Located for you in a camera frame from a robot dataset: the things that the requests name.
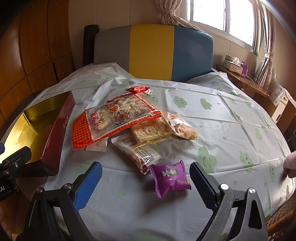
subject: window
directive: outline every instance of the window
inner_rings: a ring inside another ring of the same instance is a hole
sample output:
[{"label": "window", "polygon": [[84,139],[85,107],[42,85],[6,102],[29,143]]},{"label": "window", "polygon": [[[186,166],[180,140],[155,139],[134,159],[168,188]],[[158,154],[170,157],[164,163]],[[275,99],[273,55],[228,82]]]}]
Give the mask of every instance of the window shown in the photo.
[{"label": "window", "polygon": [[187,0],[186,19],[209,25],[248,45],[255,43],[254,0]]}]

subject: yellow stripe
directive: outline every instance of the yellow stripe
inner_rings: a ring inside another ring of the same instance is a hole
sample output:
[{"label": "yellow stripe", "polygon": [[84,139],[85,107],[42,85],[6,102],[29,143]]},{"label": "yellow stripe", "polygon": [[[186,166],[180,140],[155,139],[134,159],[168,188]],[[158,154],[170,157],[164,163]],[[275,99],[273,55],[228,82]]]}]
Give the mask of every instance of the yellow stripe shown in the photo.
[{"label": "yellow stripe", "polygon": [[138,24],[131,28],[129,72],[139,79],[171,80],[174,27]]}]

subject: gift box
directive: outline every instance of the gift box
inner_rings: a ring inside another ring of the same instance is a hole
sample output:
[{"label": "gift box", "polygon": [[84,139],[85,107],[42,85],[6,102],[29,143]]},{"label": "gift box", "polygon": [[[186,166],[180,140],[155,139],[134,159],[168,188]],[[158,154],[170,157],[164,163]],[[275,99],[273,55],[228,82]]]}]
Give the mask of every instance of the gift box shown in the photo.
[{"label": "gift box", "polygon": [[228,60],[225,60],[225,68],[229,71],[236,72],[238,75],[242,74],[242,67]]},{"label": "gift box", "polygon": [[66,127],[74,106],[73,94],[68,91],[25,110],[5,140],[5,152],[0,155],[0,163],[28,146],[32,158],[17,170],[17,177],[57,175]]}]

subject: chair backrest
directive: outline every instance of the chair backrest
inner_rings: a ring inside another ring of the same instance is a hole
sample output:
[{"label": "chair backrest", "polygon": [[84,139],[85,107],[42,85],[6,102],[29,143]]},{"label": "chair backrest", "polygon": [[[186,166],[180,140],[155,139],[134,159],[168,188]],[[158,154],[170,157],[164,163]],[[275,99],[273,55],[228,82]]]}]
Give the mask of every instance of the chair backrest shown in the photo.
[{"label": "chair backrest", "polygon": [[94,64],[117,62],[136,78],[185,82],[211,72],[213,38],[190,28],[139,24],[96,34]]}]

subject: curtain tie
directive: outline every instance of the curtain tie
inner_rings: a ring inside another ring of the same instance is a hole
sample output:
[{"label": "curtain tie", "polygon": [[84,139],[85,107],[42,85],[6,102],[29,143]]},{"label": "curtain tie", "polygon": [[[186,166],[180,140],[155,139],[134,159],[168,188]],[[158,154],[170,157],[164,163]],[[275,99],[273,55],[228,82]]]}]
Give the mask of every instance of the curtain tie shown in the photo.
[{"label": "curtain tie", "polygon": [[168,9],[168,10],[163,10],[160,13],[161,13],[161,16],[163,16],[165,14],[170,14],[170,13],[175,15],[175,12],[176,12],[175,10]]}]

